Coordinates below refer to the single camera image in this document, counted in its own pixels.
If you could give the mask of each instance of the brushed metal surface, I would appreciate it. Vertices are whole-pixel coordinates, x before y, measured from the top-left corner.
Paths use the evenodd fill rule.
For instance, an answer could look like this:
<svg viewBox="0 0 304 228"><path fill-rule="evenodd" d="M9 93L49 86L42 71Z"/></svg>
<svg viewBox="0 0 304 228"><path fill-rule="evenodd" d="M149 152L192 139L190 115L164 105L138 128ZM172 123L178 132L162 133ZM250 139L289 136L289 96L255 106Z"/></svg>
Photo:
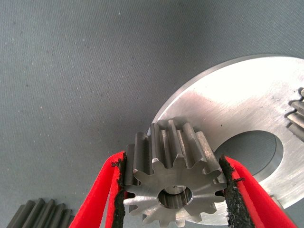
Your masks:
<svg viewBox="0 0 304 228"><path fill-rule="evenodd" d="M281 56L234 59L202 72L174 93L153 123L174 119L203 131L215 151L229 138L262 130L282 142L270 163L255 175L261 186L287 208L304 197L304 143L288 128L290 101L300 100L304 60ZM226 204L202 213L202 224L225 225Z"/></svg>

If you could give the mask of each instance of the gear tooth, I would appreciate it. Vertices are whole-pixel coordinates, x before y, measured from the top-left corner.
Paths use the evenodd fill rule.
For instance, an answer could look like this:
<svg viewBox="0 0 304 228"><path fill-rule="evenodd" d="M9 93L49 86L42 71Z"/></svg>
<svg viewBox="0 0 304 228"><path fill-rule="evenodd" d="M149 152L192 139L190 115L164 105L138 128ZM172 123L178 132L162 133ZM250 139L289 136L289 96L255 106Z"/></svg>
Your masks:
<svg viewBox="0 0 304 228"><path fill-rule="evenodd" d="M134 198L124 199L123 203L128 206L134 205Z"/></svg>
<svg viewBox="0 0 304 228"><path fill-rule="evenodd" d="M188 168L192 168L198 161L206 162L206 157L203 153L200 142L190 123L186 123L182 127L183 144L185 147L184 156Z"/></svg>
<svg viewBox="0 0 304 228"><path fill-rule="evenodd" d="M304 116L297 110L295 113L291 113L287 116L287 119L297 126L304 128Z"/></svg>
<svg viewBox="0 0 304 228"><path fill-rule="evenodd" d="M209 214L214 214L217 211L217 208L215 207L214 203L209 204L209 209L211 211L211 213Z"/></svg>
<svg viewBox="0 0 304 228"><path fill-rule="evenodd" d="M195 163L191 169L194 172L202 173L202 171L205 167L206 167L206 162L200 160L197 163Z"/></svg>
<svg viewBox="0 0 304 228"><path fill-rule="evenodd" d="M202 219L201 219L201 215L200 214L198 214L198 215L194 215L194 216L192 216L192 218L191 218L191 221L190 222L196 222L196 223L199 223L199 222L201 222L202 221Z"/></svg>
<svg viewBox="0 0 304 228"><path fill-rule="evenodd" d="M161 172L162 170L165 169L165 166L157 158L153 158L153 160L152 160L152 168L153 168L154 172Z"/></svg>
<svg viewBox="0 0 304 228"><path fill-rule="evenodd" d="M138 209L138 206L136 206L136 205L130 205L129 206L129 213L132 213L132 211L134 211L136 209Z"/></svg>
<svg viewBox="0 0 304 228"><path fill-rule="evenodd" d="M217 177L217 183L223 183L223 184L226 184L227 185L227 180L226 180L226 177L223 173L221 173L218 177Z"/></svg>
<svg viewBox="0 0 304 228"><path fill-rule="evenodd" d="M220 191L220 190L224 190L227 188L227 184L226 183L216 183L213 185L213 189L215 191Z"/></svg>
<svg viewBox="0 0 304 228"><path fill-rule="evenodd" d="M295 108L300 114L304 114L304 102L303 101L294 101L291 103L291 106Z"/></svg>
<svg viewBox="0 0 304 228"><path fill-rule="evenodd" d="M185 227L185 225L186 225L185 220L177 220L176 221L176 226L179 227L179 228Z"/></svg>
<svg viewBox="0 0 304 228"><path fill-rule="evenodd" d="M158 159L163 163L163 151L161 145L160 128L157 124L151 124L151 148L152 148L152 160Z"/></svg>
<svg viewBox="0 0 304 228"><path fill-rule="evenodd" d="M149 175L145 172L139 171L139 170L133 170L134 177L139 180L141 183L145 182L149 178Z"/></svg>
<svg viewBox="0 0 304 228"><path fill-rule="evenodd" d="M153 221L154 221L154 219L153 219L153 217L151 217L151 216L143 216L142 217L142 223L144 224L144 225L147 225L147 224L150 224L150 223L152 223Z"/></svg>
<svg viewBox="0 0 304 228"><path fill-rule="evenodd" d="M222 168L220 167L218 160L216 159L212 149L210 148L204 133L196 132L196 136L203 149L203 153L207 159L207 166L204 169L205 173L211 173L212 171L216 171L216 170L222 173Z"/></svg>
<svg viewBox="0 0 304 228"><path fill-rule="evenodd" d="M124 172L124 184L128 185L138 185L137 179L133 176L133 163L134 163L134 144L130 144L127 146L127 163Z"/></svg>
<svg viewBox="0 0 304 228"><path fill-rule="evenodd" d="M176 130L175 124L173 120L168 121L168 135L167 142L170 145L169 150L165 151L166 154L170 156L170 165L166 166L166 168L172 168L173 163L176 158L183 157L183 153L181 150L180 138L178 135L178 131Z"/></svg>
<svg viewBox="0 0 304 228"><path fill-rule="evenodd" d="M288 129L295 134L299 139L301 139L302 141L304 141L304 129L299 127L296 124L291 124Z"/></svg>
<svg viewBox="0 0 304 228"><path fill-rule="evenodd" d="M135 138L133 169L151 175L153 173L151 164L149 138L145 133L138 132Z"/></svg>
<svg viewBox="0 0 304 228"><path fill-rule="evenodd" d="M162 220L160 221L160 228L166 228L169 226L169 221Z"/></svg>

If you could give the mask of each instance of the gray felt background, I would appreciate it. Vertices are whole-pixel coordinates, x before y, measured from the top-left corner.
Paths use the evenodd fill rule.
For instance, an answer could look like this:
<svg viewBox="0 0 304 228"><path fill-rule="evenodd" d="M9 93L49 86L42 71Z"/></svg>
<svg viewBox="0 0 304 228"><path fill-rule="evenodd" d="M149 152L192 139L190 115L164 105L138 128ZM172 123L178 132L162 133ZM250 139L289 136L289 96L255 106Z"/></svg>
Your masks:
<svg viewBox="0 0 304 228"><path fill-rule="evenodd" d="M252 54L304 58L303 7L1 0L0 227L28 199L54 198L76 211L106 158L146 132L171 94L203 70ZM287 209L300 227L303 205ZM125 227L142 227L141 218L127 215Z"/></svg>

